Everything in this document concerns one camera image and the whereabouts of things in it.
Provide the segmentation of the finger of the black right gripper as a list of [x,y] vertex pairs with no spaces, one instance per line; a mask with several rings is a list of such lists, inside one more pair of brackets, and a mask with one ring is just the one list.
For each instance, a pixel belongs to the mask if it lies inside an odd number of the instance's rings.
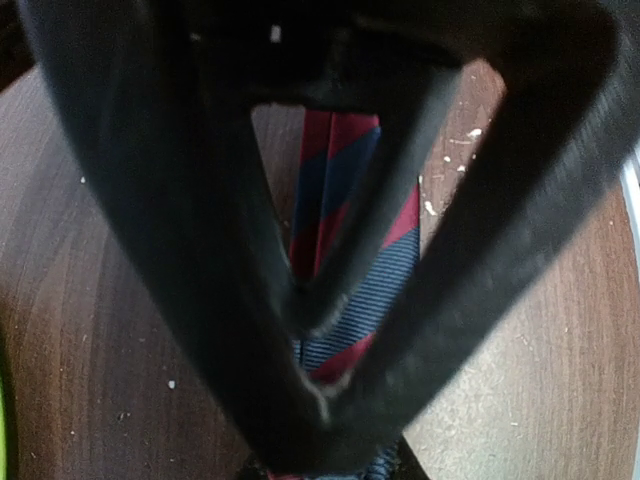
[[483,59],[507,92],[372,345],[327,390],[303,474],[367,464],[562,250],[639,138],[635,1],[368,1],[367,27]]
[[[299,470],[327,390],[294,362],[367,274],[447,114],[460,61],[345,2],[23,1],[105,217],[258,457]],[[374,113],[383,132],[320,272],[296,280],[251,121],[260,103]]]

